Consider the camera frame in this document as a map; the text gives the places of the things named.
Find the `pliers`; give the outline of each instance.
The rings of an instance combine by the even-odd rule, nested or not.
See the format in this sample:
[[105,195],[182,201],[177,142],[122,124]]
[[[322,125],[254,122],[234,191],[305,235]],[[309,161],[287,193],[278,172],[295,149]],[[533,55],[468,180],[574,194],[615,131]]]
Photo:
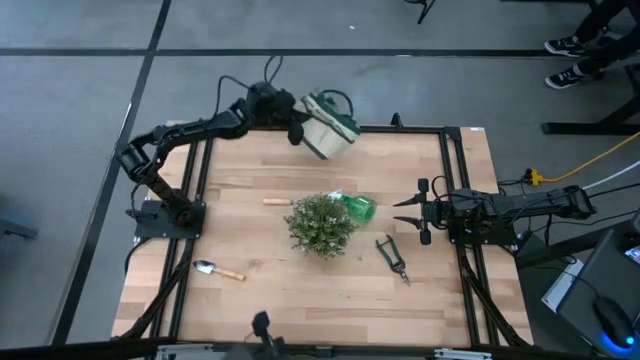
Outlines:
[[[402,256],[400,256],[400,253],[398,252],[398,248],[396,247],[396,242],[389,235],[387,235],[387,239],[388,240],[383,242],[382,244],[380,244],[380,242],[376,239],[376,247],[378,248],[378,250],[380,251],[382,256],[384,256],[384,259],[387,260],[387,263],[389,264],[389,267],[391,268],[391,271],[393,271],[394,273],[399,274],[400,277],[402,278],[402,281],[404,281],[407,285],[411,286],[411,281],[409,281],[409,277],[407,276],[407,273],[404,271],[405,266],[406,266],[405,262],[402,259]],[[388,243],[391,243],[391,248],[393,249],[393,254],[395,255],[396,259],[398,259],[398,261],[396,261],[396,262],[393,262],[391,260],[391,257],[389,257],[389,254],[387,254],[387,252],[384,251],[384,249],[383,249],[383,246],[385,246]]]

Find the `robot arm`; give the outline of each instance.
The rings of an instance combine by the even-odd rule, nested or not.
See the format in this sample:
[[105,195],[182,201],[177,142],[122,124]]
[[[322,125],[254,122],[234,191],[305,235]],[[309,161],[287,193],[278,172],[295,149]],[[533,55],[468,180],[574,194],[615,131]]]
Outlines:
[[[239,139],[256,125],[275,124],[289,126],[296,116],[293,110],[294,97],[285,90],[275,90],[270,84],[253,85],[246,99],[238,99],[226,111],[208,120],[198,120],[174,126],[157,126],[147,134],[140,135],[118,150],[117,158],[129,179],[146,185],[162,201],[163,211],[169,221],[177,227],[193,225],[195,214],[192,202],[178,189],[172,189],[158,174],[169,152],[177,146],[209,138]],[[143,147],[155,145],[153,157]],[[149,214],[129,215],[153,217]]]
[[428,224],[437,229],[455,227],[464,231],[465,243],[512,245],[515,243],[513,223],[522,217],[556,215],[584,220],[596,213],[589,197],[578,186],[568,186],[549,192],[506,196],[472,189],[459,189],[451,194],[427,200],[427,179],[418,180],[419,193],[394,206],[420,204],[421,217],[398,216],[420,230],[420,242],[431,243]]

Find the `small leafy plant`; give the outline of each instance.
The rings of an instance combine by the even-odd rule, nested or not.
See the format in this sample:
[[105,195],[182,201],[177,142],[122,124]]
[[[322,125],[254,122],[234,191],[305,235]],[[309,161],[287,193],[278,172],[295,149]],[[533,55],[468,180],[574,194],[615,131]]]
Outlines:
[[285,216],[291,237],[297,239],[293,248],[305,255],[315,253],[328,260],[344,255],[344,248],[356,225],[351,222],[346,206],[326,194],[311,195],[293,204],[293,215]]

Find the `wooden table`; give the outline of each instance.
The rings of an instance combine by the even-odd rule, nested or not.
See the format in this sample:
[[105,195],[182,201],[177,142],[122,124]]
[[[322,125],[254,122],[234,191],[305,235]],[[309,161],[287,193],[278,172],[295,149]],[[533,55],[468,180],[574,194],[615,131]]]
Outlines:
[[[484,130],[461,131],[471,186],[496,192]],[[174,187],[181,182],[187,149],[175,149],[162,168]],[[289,145],[282,132],[253,131],[241,140],[216,141],[204,198],[205,228],[193,259],[214,261],[247,279],[210,276],[191,267],[179,339],[242,342],[253,316],[267,310],[270,332],[288,344],[469,346],[455,248],[446,232],[432,229],[433,243],[422,246],[414,227],[392,218],[419,216],[417,206],[391,205],[417,192],[418,178],[442,174],[436,135],[365,133],[341,157],[325,161],[304,146]],[[378,210],[352,236],[346,255],[330,261],[291,248],[282,220],[290,207],[262,204],[264,198],[299,199],[336,189],[367,195]],[[446,193],[444,182],[436,189]],[[385,234],[395,238],[407,262],[411,287],[390,271],[375,247],[375,239]],[[132,257],[114,335],[133,325],[156,295],[167,243],[152,240]],[[513,258],[496,246],[483,250],[493,300],[531,342]],[[168,331],[172,304],[170,298],[161,334]],[[482,306],[475,304],[481,338],[487,341]]]

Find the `wooden stick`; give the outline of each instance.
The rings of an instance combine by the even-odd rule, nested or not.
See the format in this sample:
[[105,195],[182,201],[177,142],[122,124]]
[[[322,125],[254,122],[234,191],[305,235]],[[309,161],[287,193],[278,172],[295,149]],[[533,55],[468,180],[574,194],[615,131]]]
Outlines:
[[218,274],[220,274],[220,275],[227,276],[227,277],[230,277],[230,278],[236,279],[236,280],[238,280],[238,281],[244,281],[244,278],[245,278],[245,276],[244,276],[244,275],[242,275],[242,274],[238,274],[238,273],[233,272],[233,271],[231,271],[231,270],[225,270],[225,269],[215,268],[215,270],[213,270],[213,271],[215,271],[216,273],[218,273]]

